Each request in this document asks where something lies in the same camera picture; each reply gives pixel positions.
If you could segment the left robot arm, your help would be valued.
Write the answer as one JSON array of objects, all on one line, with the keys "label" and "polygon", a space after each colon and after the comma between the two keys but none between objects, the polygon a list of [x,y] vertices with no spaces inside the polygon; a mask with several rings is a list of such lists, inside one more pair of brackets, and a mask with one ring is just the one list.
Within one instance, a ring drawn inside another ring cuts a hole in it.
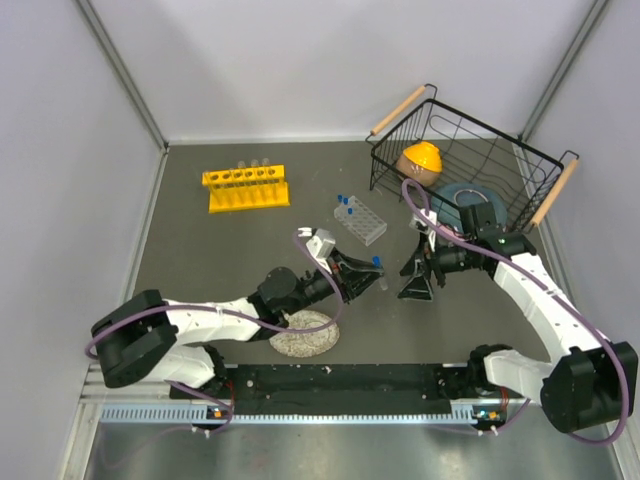
[{"label": "left robot arm", "polygon": [[99,362],[109,388],[165,381],[216,396],[227,374],[213,342],[267,340],[286,331],[294,314],[329,296],[348,303],[383,275],[379,260],[332,250],[314,272],[299,277],[275,268],[254,293],[231,302],[187,304],[145,290],[92,326],[85,352]]}]

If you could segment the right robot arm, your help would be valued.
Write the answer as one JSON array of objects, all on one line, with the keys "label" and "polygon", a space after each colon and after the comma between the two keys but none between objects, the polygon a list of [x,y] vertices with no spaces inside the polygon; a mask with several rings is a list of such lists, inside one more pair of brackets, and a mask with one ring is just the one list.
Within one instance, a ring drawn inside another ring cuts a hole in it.
[{"label": "right robot arm", "polygon": [[482,270],[520,309],[549,356],[534,360],[506,345],[482,345],[470,355],[466,380],[476,394],[499,387],[538,404],[561,433],[615,423],[609,442],[633,413],[638,355],[627,342],[611,342],[569,301],[546,271],[533,245],[506,232],[491,204],[463,210],[463,234],[439,225],[436,214],[413,206],[416,252],[426,284],[443,286],[450,273]]}]

